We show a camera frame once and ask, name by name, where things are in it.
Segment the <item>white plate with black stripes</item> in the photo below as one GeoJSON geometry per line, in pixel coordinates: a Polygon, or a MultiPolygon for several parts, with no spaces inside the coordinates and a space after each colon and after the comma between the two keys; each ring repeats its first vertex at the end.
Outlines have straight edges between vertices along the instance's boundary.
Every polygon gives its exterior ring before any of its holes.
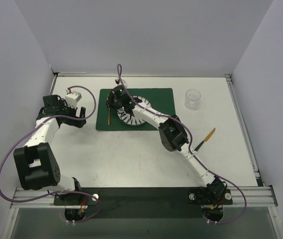
{"type": "MultiPolygon", "coordinates": [[[[145,103],[148,107],[151,106],[149,100],[147,100],[144,97],[141,96],[133,96],[133,98],[136,100],[136,102],[138,103],[145,103]]],[[[135,116],[131,116],[129,113],[126,113],[125,110],[123,108],[121,109],[117,109],[117,116],[119,117],[119,119],[127,125],[131,125],[131,126],[140,126],[146,123],[146,121],[137,118],[135,116]]]]}

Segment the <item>gold fork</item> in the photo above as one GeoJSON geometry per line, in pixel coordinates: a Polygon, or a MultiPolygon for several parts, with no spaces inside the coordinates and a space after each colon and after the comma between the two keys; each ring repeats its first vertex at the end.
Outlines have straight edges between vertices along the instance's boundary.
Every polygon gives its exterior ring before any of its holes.
{"type": "Polygon", "coordinates": [[[108,125],[111,125],[111,103],[110,103],[110,97],[107,97],[106,106],[108,108],[108,125]]]}

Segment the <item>green placemat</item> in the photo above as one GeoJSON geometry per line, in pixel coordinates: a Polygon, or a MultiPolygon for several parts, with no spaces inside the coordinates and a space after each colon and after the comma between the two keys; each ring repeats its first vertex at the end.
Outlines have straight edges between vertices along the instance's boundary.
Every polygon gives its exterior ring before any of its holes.
{"type": "MultiPolygon", "coordinates": [[[[124,124],[117,116],[116,110],[111,110],[111,125],[108,125],[107,96],[110,89],[101,89],[99,95],[96,130],[98,131],[154,131],[155,127],[149,123],[140,126],[124,124]]],[[[141,96],[149,100],[151,107],[165,114],[174,115],[175,105],[173,89],[171,88],[131,88],[128,89],[132,96],[141,96]]]]}

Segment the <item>green handled gold knife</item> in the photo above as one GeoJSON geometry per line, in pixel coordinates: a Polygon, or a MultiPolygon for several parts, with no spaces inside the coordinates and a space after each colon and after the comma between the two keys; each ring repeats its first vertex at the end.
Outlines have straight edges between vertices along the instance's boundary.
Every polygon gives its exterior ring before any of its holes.
{"type": "Polygon", "coordinates": [[[211,130],[211,132],[196,146],[195,151],[198,151],[202,147],[202,145],[211,138],[211,136],[214,134],[215,130],[216,130],[216,128],[213,128],[211,130]]]}

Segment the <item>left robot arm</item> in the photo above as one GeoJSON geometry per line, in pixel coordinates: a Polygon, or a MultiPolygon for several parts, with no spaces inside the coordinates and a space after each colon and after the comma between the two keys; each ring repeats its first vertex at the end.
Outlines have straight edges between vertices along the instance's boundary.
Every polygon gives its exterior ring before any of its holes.
{"type": "Polygon", "coordinates": [[[78,92],[68,93],[64,98],[59,95],[43,97],[44,106],[36,118],[40,128],[32,134],[27,143],[16,148],[13,157],[24,190],[46,188],[56,191],[67,191],[65,198],[73,205],[83,199],[79,181],[74,177],[64,176],[50,147],[54,135],[62,124],[82,128],[86,121],[86,109],[81,107],[77,117],[77,103],[82,98],[78,92]]]}

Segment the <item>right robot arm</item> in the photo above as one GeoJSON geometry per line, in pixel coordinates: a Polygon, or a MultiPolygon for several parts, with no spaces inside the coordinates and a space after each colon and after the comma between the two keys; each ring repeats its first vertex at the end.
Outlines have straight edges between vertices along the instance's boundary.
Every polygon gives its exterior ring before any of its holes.
{"type": "Polygon", "coordinates": [[[192,140],[188,138],[190,134],[186,132],[185,125],[177,115],[167,116],[156,111],[147,99],[128,95],[123,85],[110,90],[107,107],[116,109],[119,119],[127,125],[139,126],[148,123],[156,128],[163,147],[169,152],[179,152],[194,169],[204,200],[214,203],[223,199],[226,183],[211,173],[196,156],[196,151],[191,147],[192,140]]]}

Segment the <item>clear plastic cup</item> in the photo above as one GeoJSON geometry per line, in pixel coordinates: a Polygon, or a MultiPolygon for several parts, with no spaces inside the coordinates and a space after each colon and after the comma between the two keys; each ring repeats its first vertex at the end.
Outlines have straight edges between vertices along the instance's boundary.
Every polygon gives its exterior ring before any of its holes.
{"type": "Polygon", "coordinates": [[[189,110],[197,110],[200,105],[201,94],[196,89],[189,89],[185,93],[184,105],[189,110]]]}

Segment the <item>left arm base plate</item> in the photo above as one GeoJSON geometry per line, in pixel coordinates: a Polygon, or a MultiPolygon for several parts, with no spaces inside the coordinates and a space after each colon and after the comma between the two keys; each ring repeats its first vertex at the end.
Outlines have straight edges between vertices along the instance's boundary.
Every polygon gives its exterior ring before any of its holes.
{"type": "Polygon", "coordinates": [[[96,206],[95,199],[82,194],[54,194],[54,205],[56,206],[96,206]]]}

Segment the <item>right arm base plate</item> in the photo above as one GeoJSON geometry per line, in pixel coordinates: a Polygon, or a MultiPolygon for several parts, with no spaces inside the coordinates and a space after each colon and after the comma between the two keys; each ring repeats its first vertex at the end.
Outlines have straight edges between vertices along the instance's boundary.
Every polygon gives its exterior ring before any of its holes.
{"type": "Polygon", "coordinates": [[[223,193],[210,193],[202,188],[191,188],[187,191],[187,200],[190,205],[232,205],[233,199],[229,189],[223,193]]]}

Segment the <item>aluminium front frame rail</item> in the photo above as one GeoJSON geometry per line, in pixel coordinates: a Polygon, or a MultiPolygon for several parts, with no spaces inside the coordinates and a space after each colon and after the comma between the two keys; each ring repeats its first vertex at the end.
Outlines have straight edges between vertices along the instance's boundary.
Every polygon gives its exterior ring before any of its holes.
{"type": "MultiPolygon", "coordinates": [[[[101,203],[109,202],[111,205],[120,205],[123,203],[185,203],[190,205],[187,200],[187,191],[196,187],[100,187],[83,188],[87,194],[95,201],[101,203]]],[[[272,187],[241,187],[239,189],[228,186],[232,195],[234,207],[272,207],[277,206],[277,200],[272,187]]],[[[16,189],[13,196],[13,204],[26,207],[45,207],[55,206],[54,194],[44,197],[45,190],[25,191],[22,188],[16,189]]]]}

